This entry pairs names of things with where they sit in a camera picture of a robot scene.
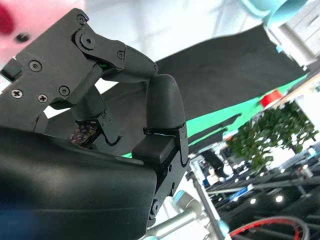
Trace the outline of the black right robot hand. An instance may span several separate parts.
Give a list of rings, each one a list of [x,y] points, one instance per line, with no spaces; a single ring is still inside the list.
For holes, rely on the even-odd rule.
[[[74,8],[1,70],[0,237],[137,240],[188,166],[184,105],[175,79]],[[132,157],[95,87],[148,82],[145,138]]]

